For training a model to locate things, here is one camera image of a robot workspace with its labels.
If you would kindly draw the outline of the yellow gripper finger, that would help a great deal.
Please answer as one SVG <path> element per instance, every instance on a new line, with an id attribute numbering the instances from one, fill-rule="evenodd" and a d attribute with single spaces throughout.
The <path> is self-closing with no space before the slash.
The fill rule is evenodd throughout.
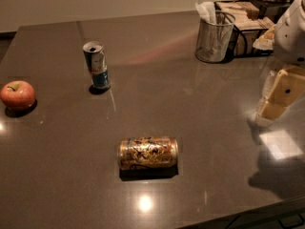
<path id="1" fill-rule="evenodd" d="M 277 120 L 304 93 L 304 68 L 289 66 L 278 72 L 270 71 L 258 101 L 255 118 L 258 121 Z"/>

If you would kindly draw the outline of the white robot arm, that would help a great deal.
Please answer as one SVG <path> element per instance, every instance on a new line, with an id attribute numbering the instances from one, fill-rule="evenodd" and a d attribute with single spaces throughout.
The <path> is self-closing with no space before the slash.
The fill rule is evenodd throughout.
<path id="1" fill-rule="evenodd" d="M 277 120 L 305 93 L 305 0 L 294 0 L 277 21 L 273 51 L 283 68 L 266 77 L 256 121 Z"/>

